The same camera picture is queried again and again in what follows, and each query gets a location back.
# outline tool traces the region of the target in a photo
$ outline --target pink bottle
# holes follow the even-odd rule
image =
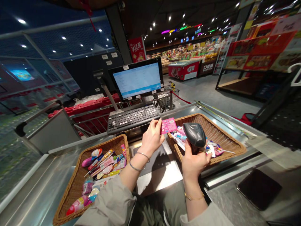
[[[91,201],[89,200],[88,196],[83,195],[80,198],[78,198],[72,206],[68,209],[66,216],[79,211],[80,209],[84,208],[86,205],[89,205]]]

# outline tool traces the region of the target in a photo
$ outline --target wicker basket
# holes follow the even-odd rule
[[[200,123],[202,128],[205,131],[205,134],[206,134],[206,137],[208,138],[208,140],[212,140],[214,143],[218,143],[221,146],[221,148],[224,150],[235,152],[235,154],[229,153],[229,152],[224,152],[221,156],[211,159],[209,165],[213,165],[215,163],[224,161],[226,159],[236,157],[238,155],[244,154],[247,151],[247,149],[245,148],[244,145],[242,145],[236,139],[231,137],[224,130],[222,130],[221,128],[216,126],[205,115],[193,114],[193,115],[185,116],[182,118],[177,118],[177,119],[175,119],[175,122],[176,122],[177,126],[183,126],[183,123],[186,123],[186,122]],[[168,143],[169,143],[171,149],[174,151],[176,157],[180,160],[180,162],[182,162],[183,154],[185,154],[185,152],[183,151],[183,154],[182,154],[178,144],[173,139],[173,137],[170,133],[168,133]]]
[[[86,170],[85,168],[82,167],[82,162],[91,157],[91,153],[92,151],[94,151],[97,148],[102,148],[103,149],[103,153],[106,153],[107,151],[109,151],[110,149],[113,149],[115,151],[115,153],[118,154],[122,154],[122,149],[121,149],[121,145],[124,144],[125,148],[126,148],[126,158],[127,159],[131,159],[131,153],[129,150],[129,144],[127,141],[127,138],[125,135],[120,135],[118,137],[115,137],[111,140],[108,140],[104,143],[95,145],[93,147],[90,147],[86,150],[84,150],[77,161],[75,170],[73,172],[73,175],[68,183],[68,186],[64,192],[63,198],[56,210],[56,213],[54,215],[53,218],[53,225],[62,225],[74,218],[77,218],[79,216],[81,216],[86,209],[89,208],[89,206],[92,205],[92,203],[86,207],[84,207],[83,209],[72,213],[68,216],[66,216],[67,210],[70,208],[70,206],[82,195],[82,185],[85,181],[85,175],[88,172],[88,170]]]

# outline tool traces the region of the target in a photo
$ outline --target sleeve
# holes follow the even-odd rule
[[[94,204],[78,219],[74,226],[128,225],[136,197],[117,176],[108,181],[98,193]]]
[[[181,226],[233,226],[224,213],[215,203],[210,203],[208,208],[199,216],[188,222],[187,214],[180,216]]]

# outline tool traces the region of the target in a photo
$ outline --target silver bracelet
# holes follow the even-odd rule
[[[142,170],[145,169],[145,166],[144,166],[143,169],[137,169],[137,168],[133,167],[132,164],[131,164],[131,161],[129,162],[129,165],[130,165],[134,170],[136,170],[136,171],[142,171]]]
[[[145,157],[147,157],[148,158],[148,162],[147,163],[149,163],[151,160],[149,159],[149,157],[146,155],[146,154],[143,154],[143,153],[141,153],[141,152],[137,152],[136,154],[142,154],[142,155],[144,155]]]

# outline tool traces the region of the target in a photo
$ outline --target grey floor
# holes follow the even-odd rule
[[[220,84],[237,79],[237,77],[236,73],[223,75]],[[208,75],[183,82],[170,78],[168,75],[164,75],[163,79],[164,82],[172,81],[175,84],[176,88],[180,90],[179,96],[182,99],[189,102],[194,102],[194,100],[204,102],[236,118],[241,118],[244,113],[256,114],[263,105],[255,100],[215,90],[218,76]],[[181,100],[176,103],[176,105],[185,104]]]

